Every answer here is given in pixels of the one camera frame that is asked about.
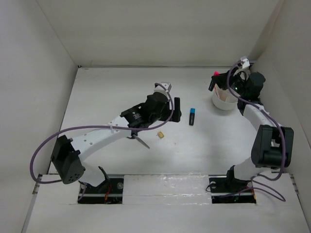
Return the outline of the pink cap black highlighter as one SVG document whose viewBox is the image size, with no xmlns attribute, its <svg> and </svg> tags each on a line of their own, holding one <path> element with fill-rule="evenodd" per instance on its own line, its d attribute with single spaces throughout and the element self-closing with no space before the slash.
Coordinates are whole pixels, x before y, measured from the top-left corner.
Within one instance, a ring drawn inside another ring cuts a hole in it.
<svg viewBox="0 0 311 233">
<path fill-rule="evenodd" d="M 217 71 L 215 71 L 214 74 L 212 75 L 211 81 L 210 81 L 210 84 L 209 84 L 209 88 L 208 88 L 209 91 L 213 91 L 213 89 L 215 87 L 215 84 L 216 84 L 216 77 L 218 75 L 219 75 L 219 72 L 217 72 Z"/>
</svg>

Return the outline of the blue cap black highlighter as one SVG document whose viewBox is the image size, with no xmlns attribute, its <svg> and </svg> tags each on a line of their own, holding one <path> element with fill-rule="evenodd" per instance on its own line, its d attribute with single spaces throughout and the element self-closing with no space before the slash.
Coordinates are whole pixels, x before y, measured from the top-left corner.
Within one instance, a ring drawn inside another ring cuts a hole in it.
<svg viewBox="0 0 311 233">
<path fill-rule="evenodd" d="M 194 125 L 194 119 L 195 119 L 195 108 L 190 109 L 190 116 L 189 116 L 189 125 Z"/>
</svg>

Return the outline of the red pink pen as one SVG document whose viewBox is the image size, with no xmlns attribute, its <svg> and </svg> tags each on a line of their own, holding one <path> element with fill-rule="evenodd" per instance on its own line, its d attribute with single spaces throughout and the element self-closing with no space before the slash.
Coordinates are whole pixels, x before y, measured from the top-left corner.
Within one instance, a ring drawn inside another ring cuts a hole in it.
<svg viewBox="0 0 311 233">
<path fill-rule="evenodd" d="M 215 88 L 215 93 L 216 96 L 221 100 L 221 101 L 226 101 L 227 98 L 227 92 L 222 90 L 222 89 L 217 89 Z"/>
</svg>

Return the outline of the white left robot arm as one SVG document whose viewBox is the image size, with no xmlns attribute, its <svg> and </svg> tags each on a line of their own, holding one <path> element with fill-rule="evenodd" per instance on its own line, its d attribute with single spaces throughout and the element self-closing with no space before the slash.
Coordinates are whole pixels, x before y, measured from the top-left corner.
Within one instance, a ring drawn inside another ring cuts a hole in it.
<svg viewBox="0 0 311 233">
<path fill-rule="evenodd" d="M 52 163 L 63 184 L 78 181 L 103 193 L 110 179 L 101 166 L 93 168 L 86 164 L 89 156 L 119 139 L 136 139 L 140 129 L 147 129 L 157 121 L 179 122 L 181 116 L 180 98 L 174 98 L 171 108 L 168 94 L 156 91 L 145 102 L 123 111 L 106 129 L 95 129 L 74 138 L 58 137 Z"/>
</svg>

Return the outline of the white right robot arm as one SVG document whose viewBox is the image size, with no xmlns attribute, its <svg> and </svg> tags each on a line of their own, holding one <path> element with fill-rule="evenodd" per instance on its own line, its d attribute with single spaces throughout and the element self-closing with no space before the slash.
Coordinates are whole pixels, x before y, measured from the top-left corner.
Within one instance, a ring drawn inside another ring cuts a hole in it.
<svg viewBox="0 0 311 233">
<path fill-rule="evenodd" d="M 259 98 L 264 83 L 265 77 L 261 73 L 247 74 L 236 67 L 226 73 L 214 73 L 211 77 L 208 89 L 211 91 L 219 87 L 223 91 L 229 91 L 238 99 L 237 107 L 241 115 L 257 130 L 250 158 L 233 165 L 220 184 L 227 192 L 241 191 L 252 178 L 261 176 L 267 168 L 279 170 L 274 178 L 278 180 L 290 165 L 294 131 L 279 125 L 265 111 Z"/>
</svg>

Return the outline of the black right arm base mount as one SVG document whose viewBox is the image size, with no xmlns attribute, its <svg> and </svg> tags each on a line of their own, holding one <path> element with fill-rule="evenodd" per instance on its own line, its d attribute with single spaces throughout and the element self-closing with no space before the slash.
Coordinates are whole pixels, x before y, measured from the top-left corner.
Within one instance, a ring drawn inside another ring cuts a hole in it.
<svg viewBox="0 0 311 233">
<path fill-rule="evenodd" d="M 256 204 L 250 181 L 229 181 L 226 175 L 209 175 L 206 191 L 211 194 L 212 204 Z"/>
</svg>

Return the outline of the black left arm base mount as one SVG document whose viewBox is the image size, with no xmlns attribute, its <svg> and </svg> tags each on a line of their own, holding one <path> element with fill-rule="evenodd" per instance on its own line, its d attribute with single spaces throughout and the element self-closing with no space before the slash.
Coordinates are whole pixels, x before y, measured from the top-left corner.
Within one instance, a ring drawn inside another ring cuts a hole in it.
<svg viewBox="0 0 311 233">
<path fill-rule="evenodd" d="M 122 204 L 124 175 L 108 175 L 102 167 L 100 178 L 104 180 L 98 186 L 80 183 L 77 202 L 79 204 Z"/>
</svg>

